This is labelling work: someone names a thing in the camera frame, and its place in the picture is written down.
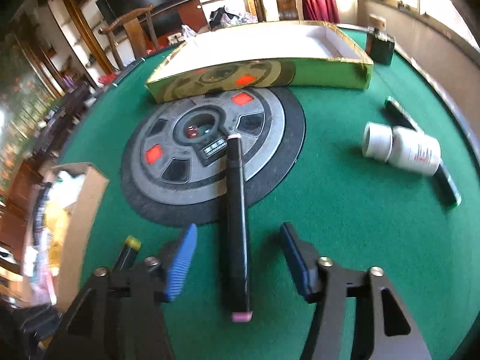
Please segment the black marker yellow cap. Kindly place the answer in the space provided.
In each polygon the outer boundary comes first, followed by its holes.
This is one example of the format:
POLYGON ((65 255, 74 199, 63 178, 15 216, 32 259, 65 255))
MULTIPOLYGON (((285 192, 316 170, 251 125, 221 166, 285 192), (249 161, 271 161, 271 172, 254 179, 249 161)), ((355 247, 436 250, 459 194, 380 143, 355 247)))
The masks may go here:
POLYGON ((141 246, 142 242, 137 238, 128 236, 124 241, 124 245, 120 250, 120 254, 117 257, 112 270, 116 272, 131 268, 137 259, 141 246))

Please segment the black marker pink cap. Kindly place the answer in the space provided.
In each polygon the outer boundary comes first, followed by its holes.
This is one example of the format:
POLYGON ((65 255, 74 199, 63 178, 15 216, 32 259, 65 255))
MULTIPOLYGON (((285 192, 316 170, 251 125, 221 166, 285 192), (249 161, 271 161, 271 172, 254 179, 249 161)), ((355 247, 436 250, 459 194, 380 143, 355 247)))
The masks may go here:
POLYGON ((242 136, 231 134, 226 141, 224 290, 226 306, 234 323, 249 323, 251 306, 251 251, 242 136))

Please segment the brown cardboard tray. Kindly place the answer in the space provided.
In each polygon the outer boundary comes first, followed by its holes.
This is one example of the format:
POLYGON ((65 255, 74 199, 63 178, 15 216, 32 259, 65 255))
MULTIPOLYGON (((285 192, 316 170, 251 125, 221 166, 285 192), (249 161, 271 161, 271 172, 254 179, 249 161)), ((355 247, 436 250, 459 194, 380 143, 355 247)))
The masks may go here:
POLYGON ((80 290, 86 247, 108 183, 93 164, 68 163, 53 166, 34 186, 21 267, 22 297, 27 306, 52 305, 66 311, 71 305, 80 290), (59 268, 49 265, 48 203, 64 208, 71 216, 59 268))

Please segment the round grey table centre panel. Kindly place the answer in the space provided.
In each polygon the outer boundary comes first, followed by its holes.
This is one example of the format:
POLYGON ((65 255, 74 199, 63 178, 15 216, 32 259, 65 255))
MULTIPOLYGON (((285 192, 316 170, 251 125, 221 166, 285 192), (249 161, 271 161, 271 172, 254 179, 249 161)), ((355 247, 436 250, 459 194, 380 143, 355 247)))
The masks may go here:
POLYGON ((304 110, 287 88, 246 88, 155 106, 128 139, 120 184, 134 211, 180 227, 216 221, 225 207, 227 138, 241 137, 246 203, 272 192, 294 166, 304 110))

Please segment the white bottle red label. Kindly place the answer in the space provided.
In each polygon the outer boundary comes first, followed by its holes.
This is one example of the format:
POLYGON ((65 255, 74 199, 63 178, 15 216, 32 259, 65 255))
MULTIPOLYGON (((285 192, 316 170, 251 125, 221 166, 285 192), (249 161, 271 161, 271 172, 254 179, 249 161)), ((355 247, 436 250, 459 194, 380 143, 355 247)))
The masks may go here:
POLYGON ((433 176, 441 163, 441 146, 434 137, 406 127, 372 122, 364 128, 362 154, 423 176, 433 176))

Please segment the black green pen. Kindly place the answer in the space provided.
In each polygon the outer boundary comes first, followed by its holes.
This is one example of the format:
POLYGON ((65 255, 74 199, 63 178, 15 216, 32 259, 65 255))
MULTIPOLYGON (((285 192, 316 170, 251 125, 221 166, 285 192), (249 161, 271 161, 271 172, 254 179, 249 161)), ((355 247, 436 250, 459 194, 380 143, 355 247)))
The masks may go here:
POLYGON ((440 201, 447 208, 459 206, 462 196, 442 159, 439 141, 427 135, 393 97, 385 100, 383 111, 392 123, 388 161, 402 170, 431 178, 440 201))

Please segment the gold white box lid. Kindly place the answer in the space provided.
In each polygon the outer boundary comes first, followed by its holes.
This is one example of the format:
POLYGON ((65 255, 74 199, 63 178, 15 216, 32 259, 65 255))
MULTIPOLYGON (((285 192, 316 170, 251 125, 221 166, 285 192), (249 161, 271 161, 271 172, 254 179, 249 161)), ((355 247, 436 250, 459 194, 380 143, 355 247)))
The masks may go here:
POLYGON ((174 49, 147 79, 156 102, 247 87, 367 89, 374 62, 324 21, 244 24, 198 34, 174 49))

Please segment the pile of clothes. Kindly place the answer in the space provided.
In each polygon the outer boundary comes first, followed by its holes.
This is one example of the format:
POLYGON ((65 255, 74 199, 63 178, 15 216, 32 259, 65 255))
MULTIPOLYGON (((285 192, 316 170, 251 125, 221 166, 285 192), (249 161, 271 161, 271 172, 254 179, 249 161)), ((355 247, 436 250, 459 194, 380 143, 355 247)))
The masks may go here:
POLYGON ((236 27, 245 24, 255 24, 257 16, 246 11, 230 11, 226 7, 220 7, 210 13, 208 26, 215 31, 229 27, 236 27))

